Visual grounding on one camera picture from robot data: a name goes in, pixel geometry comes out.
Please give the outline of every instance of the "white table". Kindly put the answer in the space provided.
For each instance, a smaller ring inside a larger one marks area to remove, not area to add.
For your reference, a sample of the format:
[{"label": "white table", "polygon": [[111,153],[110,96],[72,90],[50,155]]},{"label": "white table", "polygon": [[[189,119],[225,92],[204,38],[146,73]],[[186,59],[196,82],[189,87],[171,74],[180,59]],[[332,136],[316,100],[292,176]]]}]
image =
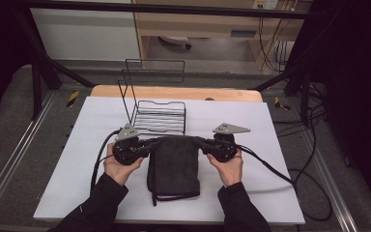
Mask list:
[{"label": "white table", "polygon": [[[184,100],[186,135],[211,138],[221,123],[251,129],[235,134],[236,141],[257,153],[282,174],[289,176],[265,103]],[[89,196],[93,167],[104,138],[128,122],[120,98],[88,97],[69,141],[47,185],[34,218],[56,221]],[[270,224],[302,224],[304,218],[294,189],[254,157],[243,153],[243,183],[252,203]],[[119,206],[116,221],[125,223],[216,224],[224,214],[216,197],[222,186],[216,169],[200,151],[201,194],[198,197],[157,202],[147,190],[148,159],[127,181],[129,193]]]}]

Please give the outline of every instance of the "hand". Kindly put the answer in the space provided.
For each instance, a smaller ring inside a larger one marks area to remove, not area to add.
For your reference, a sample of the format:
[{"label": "hand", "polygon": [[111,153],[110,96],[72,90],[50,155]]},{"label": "hand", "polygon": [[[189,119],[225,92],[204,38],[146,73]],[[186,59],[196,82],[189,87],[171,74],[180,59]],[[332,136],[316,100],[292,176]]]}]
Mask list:
[{"label": "hand", "polygon": [[238,149],[235,156],[226,161],[220,162],[215,159],[211,154],[207,155],[210,164],[218,170],[219,177],[225,187],[232,186],[243,179],[243,157],[242,152]]},{"label": "hand", "polygon": [[[107,144],[107,155],[113,155],[113,146],[115,143]],[[126,181],[128,180],[128,176],[133,172],[135,169],[140,167],[143,158],[139,158],[131,165],[122,165],[121,163],[117,162],[114,157],[109,157],[104,160],[104,172],[110,176],[117,184],[123,186]]]}]

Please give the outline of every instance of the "wire dish rack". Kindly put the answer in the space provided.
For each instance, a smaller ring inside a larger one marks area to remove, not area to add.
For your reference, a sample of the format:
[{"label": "wire dish rack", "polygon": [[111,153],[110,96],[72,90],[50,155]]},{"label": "wire dish rack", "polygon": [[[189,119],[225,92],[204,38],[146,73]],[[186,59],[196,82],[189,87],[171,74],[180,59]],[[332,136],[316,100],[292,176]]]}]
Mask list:
[{"label": "wire dish rack", "polygon": [[182,101],[138,101],[133,83],[150,85],[184,82],[185,61],[127,59],[118,79],[128,121],[142,134],[184,135],[186,104]]}]

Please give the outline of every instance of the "floor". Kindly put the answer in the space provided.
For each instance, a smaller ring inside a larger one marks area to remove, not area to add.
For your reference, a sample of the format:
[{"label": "floor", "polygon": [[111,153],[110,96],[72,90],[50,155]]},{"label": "floor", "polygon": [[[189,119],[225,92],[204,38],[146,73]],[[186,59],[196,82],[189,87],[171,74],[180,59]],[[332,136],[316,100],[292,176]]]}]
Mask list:
[{"label": "floor", "polygon": [[[277,74],[263,73],[256,69],[252,55],[247,51],[247,42],[191,39],[192,49],[166,43],[158,38],[152,39],[150,58],[185,60],[187,76],[182,86],[246,89],[254,87]],[[88,66],[84,62],[64,62],[83,77],[101,84],[115,84],[115,76],[120,74],[116,66],[93,63]],[[39,203],[39,196],[62,154],[67,143],[68,134],[78,116],[85,96],[90,89],[79,86],[69,78],[61,76],[64,85],[60,91],[44,91],[46,96],[53,98],[52,104],[45,113],[39,129],[33,134],[33,140],[22,151],[22,159],[14,160],[13,153],[17,143],[31,124],[32,91],[30,70],[25,68],[14,75],[7,93],[0,104],[0,173],[12,160],[16,163],[10,181],[1,189],[0,195],[0,231],[44,231],[53,223],[37,221],[32,215]],[[301,168],[311,153],[311,130],[304,130],[300,123],[290,125],[279,121],[297,121],[299,98],[286,98],[282,92],[286,82],[272,86],[262,93],[268,103],[270,114],[274,120],[284,158],[289,168]],[[324,93],[324,87],[315,84],[315,88]],[[66,107],[73,91],[79,91],[73,107]],[[311,100],[315,106],[319,100]],[[315,117],[315,135],[317,151],[326,163],[329,173],[335,182],[350,220],[356,228],[344,228],[337,212],[326,221],[318,221],[305,217],[306,224],[300,226],[302,231],[371,231],[371,193],[365,185],[357,169],[345,165],[344,156],[329,122],[321,114]],[[314,159],[306,171],[316,179],[316,183],[324,185],[320,172],[320,160]],[[300,204],[305,212],[315,218],[328,215],[327,199],[313,181],[303,177],[299,182]],[[274,231],[296,231],[294,227],[275,226]]]}]

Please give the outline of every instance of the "black jacket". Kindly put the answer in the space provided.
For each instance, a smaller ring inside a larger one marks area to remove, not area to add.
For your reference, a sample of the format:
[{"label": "black jacket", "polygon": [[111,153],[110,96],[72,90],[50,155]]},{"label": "black jacket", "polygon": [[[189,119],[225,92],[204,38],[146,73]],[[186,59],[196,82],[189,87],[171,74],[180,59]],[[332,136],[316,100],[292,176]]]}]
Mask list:
[{"label": "black jacket", "polygon": [[[106,232],[113,224],[117,208],[128,193],[103,174],[90,197],[49,232]],[[267,221],[250,202],[243,183],[221,188],[218,199],[224,211],[224,231],[271,231]]]}]

